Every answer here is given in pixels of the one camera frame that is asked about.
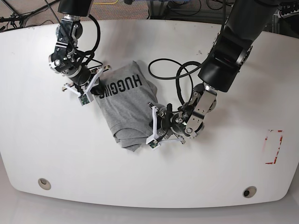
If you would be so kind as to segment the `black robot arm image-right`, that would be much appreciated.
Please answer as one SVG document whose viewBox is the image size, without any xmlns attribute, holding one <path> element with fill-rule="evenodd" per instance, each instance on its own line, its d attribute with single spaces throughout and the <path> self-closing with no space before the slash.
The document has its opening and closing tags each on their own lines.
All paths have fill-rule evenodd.
<svg viewBox="0 0 299 224">
<path fill-rule="evenodd" d="M 180 78 L 198 72 L 201 84 L 192 86 L 188 102 L 181 102 L 175 112 L 172 104 L 165 111 L 150 104 L 152 108 L 153 133 L 146 144 L 157 149 L 161 144 L 176 141 L 185 143 L 185 138 L 195 138 L 204 129 L 204 118 L 216 106 L 219 91 L 228 92 L 242 65 L 252 50 L 252 43 L 261 34 L 273 16 L 281 0 L 236 0 L 229 15 L 223 16 L 221 30 L 211 51 L 202 63 L 190 61 L 180 65 L 176 86 Z"/>
</svg>

